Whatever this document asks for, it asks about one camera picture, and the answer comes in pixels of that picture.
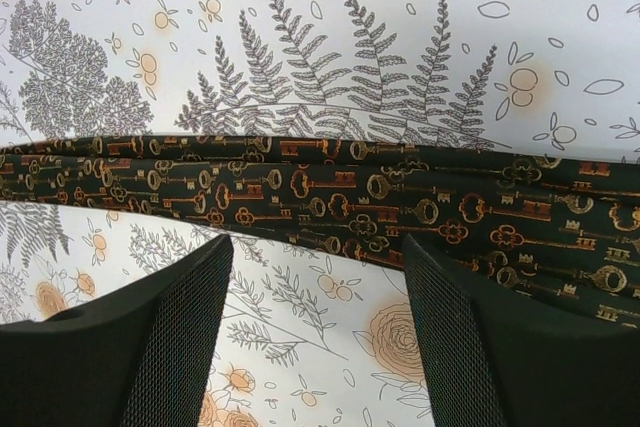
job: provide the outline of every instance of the orange flower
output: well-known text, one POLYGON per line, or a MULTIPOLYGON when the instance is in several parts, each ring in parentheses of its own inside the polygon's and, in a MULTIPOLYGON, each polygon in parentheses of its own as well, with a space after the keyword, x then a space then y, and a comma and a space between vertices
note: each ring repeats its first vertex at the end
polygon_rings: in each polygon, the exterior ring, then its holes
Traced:
POLYGON ((216 395, 220 392, 206 392, 202 401, 202 409, 200 410, 199 427, 225 427, 229 412, 224 410, 228 402, 228 392, 226 396, 220 397, 216 395))
POLYGON ((76 280, 78 288, 87 295, 93 295, 96 292, 96 284, 89 274, 80 274, 76 280))
POLYGON ((260 427, 251 414, 239 411, 229 412, 224 427, 260 427))
POLYGON ((371 321, 373 352, 385 369, 407 380, 424 379, 418 340, 409 304, 396 304, 378 312, 371 321))
POLYGON ((62 293, 50 282, 40 282, 38 284, 36 287, 36 301, 38 309, 47 319, 68 308, 62 293))
POLYGON ((235 369, 231 366, 230 374, 223 374, 229 379, 229 384, 234 390, 250 394, 256 387, 256 379, 246 369, 235 369))

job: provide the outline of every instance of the leaf illustration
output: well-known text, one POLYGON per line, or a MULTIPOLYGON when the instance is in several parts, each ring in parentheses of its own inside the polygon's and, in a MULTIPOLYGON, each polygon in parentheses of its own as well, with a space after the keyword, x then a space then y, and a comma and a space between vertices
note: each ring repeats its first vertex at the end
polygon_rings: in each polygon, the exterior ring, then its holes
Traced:
POLYGON ((269 45, 262 43, 243 11, 240 12, 240 33, 249 63, 252 85, 249 87, 253 98, 261 103, 277 103, 293 90, 289 79, 280 75, 282 62, 274 64, 273 51, 269 45))
POLYGON ((432 47, 427 47, 427 55, 422 55, 424 64, 417 66, 419 74, 412 75, 411 79, 415 82, 407 88, 417 97, 417 99, 406 99, 405 103, 409 109, 402 112, 405 117, 417 116, 418 118, 428 118, 430 115, 442 115, 444 110, 439 108, 428 108, 430 105, 445 105, 446 101, 442 94, 449 92, 449 89, 442 84, 449 80, 443 74, 449 70, 447 60, 451 55, 446 52, 449 50, 449 39, 451 33, 447 31, 449 28, 449 12, 447 0, 438 0, 438 17, 437 24, 433 27, 436 36, 431 37, 432 47))
POLYGON ((215 130, 212 125, 215 124, 215 113, 222 103, 222 98, 218 96, 202 72, 198 72, 198 84, 202 99, 189 90, 187 92, 189 103, 182 105, 182 113, 178 116, 176 125, 194 133, 209 133, 215 130))
POLYGON ((274 120, 273 132, 284 137, 312 137, 312 126, 323 127, 322 134, 328 138, 337 138, 344 129, 349 116, 347 109, 324 108, 313 113, 304 104, 278 109, 280 118, 274 120))
POLYGON ((229 326, 229 338, 240 347, 264 352, 265 359, 272 364, 289 367, 300 360, 296 347, 301 342, 274 342, 267 327, 260 325, 258 322, 231 324, 229 326))
POLYGON ((398 389, 404 387, 404 385, 411 383, 405 377, 399 374, 392 374, 389 372, 380 372, 371 374, 371 377, 374 379, 378 379, 381 382, 384 382, 387 385, 391 385, 398 389))
POLYGON ((3 130, 13 130, 20 137, 26 137, 32 142, 29 132, 18 118, 19 110, 16 101, 11 98, 11 91, 0 81, 0 111, 4 112, 0 117, 0 127, 3 130))
POLYGON ((56 206, 1 202, 0 235, 7 237, 9 262, 19 250, 25 268, 42 250, 48 250, 57 260, 58 245, 69 255, 70 238, 64 233, 56 206))
POLYGON ((18 93, 27 122, 48 138, 148 132, 153 114, 137 84, 109 79, 104 49, 58 21, 55 4, 16 4, 9 52, 31 69, 18 93))
POLYGON ((348 98, 363 110, 380 112, 402 107, 401 97, 408 95, 404 88, 392 87, 392 84, 407 80, 404 73, 385 73, 383 69, 395 65, 404 65, 407 61, 398 55, 383 54, 393 45, 397 34, 384 36, 386 23, 375 26, 375 14, 361 7, 357 0, 344 0, 345 7, 350 8, 351 22, 356 27, 353 35, 357 39, 356 57, 370 61, 368 64, 356 65, 353 70, 362 75, 353 75, 351 80, 359 84, 351 90, 354 92, 348 98))
POLYGON ((450 108, 445 111, 449 117, 441 119, 443 124, 470 136, 478 136, 484 131, 480 127, 484 122, 479 107, 484 105, 481 98, 486 94, 484 89, 493 69, 496 50, 495 45, 491 47, 482 67, 476 70, 476 75, 470 76, 470 83, 462 83, 462 92, 456 94, 460 102, 449 102, 450 108))
POLYGON ((215 52, 222 102, 230 107, 239 107, 246 104, 251 98, 246 95, 243 96, 242 91, 248 85, 248 82, 242 79, 244 72, 236 74, 235 64, 232 64, 229 60, 224 43, 219 35, 216 36, 215 52))
POLYGON ((355 337, 362 350, 364 350, 371 357, 375 357, 375 352, 373 351, 373 337, 369 332, 366 331, 355 331, 353 332, 353 336, 355 337))
POLYGON ((584 92, 592 95, 613 94, 624 87, 624 82, 617 79, 600 79, 591 82, 584 88, 584 92))
POLYGON ((326 104, 328 99, 348 92, 346 87, 331 85, 350 73, 351 69, 325 70, 331 62, 342 57, 339 53, 331 52, 314 60, 313 54, 327 40, 327 36, 318 35, 307 41, 314 25, 301 24, 302 16, 294 16, 291 8, 285 6, 284 0, 270 1, 269 7, 275 12, 272 19, 276 21, 276 31, 282 32, 280 41, 288 44, 283 52, 294 57, 287 63, 297 69, 291 74, 295 79, 296 95, 307 102, 326 104))
POLYGON ((403 395, 398 398, 398 402, 404 405, 410 405, 411 407, 417 407, 419 409, 428 409, 431 407, 429 397, 423 393, 403 395))

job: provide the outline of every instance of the sketched branch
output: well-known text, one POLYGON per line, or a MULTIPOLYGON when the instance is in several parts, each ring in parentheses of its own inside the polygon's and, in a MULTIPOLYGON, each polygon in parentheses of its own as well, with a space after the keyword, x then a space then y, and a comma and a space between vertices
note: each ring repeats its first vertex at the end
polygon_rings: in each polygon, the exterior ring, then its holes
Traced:
POLYGON ((335 323, 325 324, 322 316, 327 313, 328 309, 318 309, 318 297, 311 295, 309 289, 300 287, 300 276, 291 275, 291 269, 287 266, 283 270, 280 266, 272 266, 275 272, 276 283, 271 281, 268 274, 263 279, 263 284, 272 294, 276 302, 284 302, 291 305, 291 312, 296 317, 302 318, 306 316, 303 323, 313 327, 322 344, 327 347, 324 336, 325 331, 335 326, 335 323))
POLYGON ((261 305, 264 301, 264 292, 256 293, 255 283, 253 281, 249 282, 242 276, 242 272, 236 269, 232 269, 229 277, 229 292, 261 320, 269 320, 271 318, 269 315, 271 309, 261 305))
POLYGON ((11 99, 11 91, 9 87, 0 81, 0 110, 6 112, 6 115, 0 117, 0 127, 3 130, 14 130, 20 137, 26 137, 30 142, 33 139, 25 129, 22 122, 18 118, 19 108, 16 101, 11 99))
MULTIPOLYGON (((615 124, 609 128, 620 131, 620 133, 615 137, 618 140, 635 139, 640 136, 640 128, 638 128, 638 124, 633 117, 629 117, 629 125, 615 124)), ((635 149, 634 152, 640 152, 640 147, 635 149)))
POLYGON ((296 347, 303 343, 302 341, 274 342, 267 327, 258 322, 232 323, 229 326, 229 338, 240 347, 264 352, 265 359, 272 364, 289 367, 300 360, 296 347))

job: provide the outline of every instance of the botanical print fabric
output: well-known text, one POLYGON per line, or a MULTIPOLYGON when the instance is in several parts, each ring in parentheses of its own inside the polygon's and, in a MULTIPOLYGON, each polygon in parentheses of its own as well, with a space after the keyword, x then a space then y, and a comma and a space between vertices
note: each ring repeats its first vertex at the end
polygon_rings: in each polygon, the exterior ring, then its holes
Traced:
MULTIPOLYGON (((639 0, 0 2, 3 145, 191 132, 638 159, 639 0)), ((0 235, 0 315, 14 322, 214 234, 2 203, 0 235)), ((234 243, 203 426, 429 425, 402 275, 234 243)))

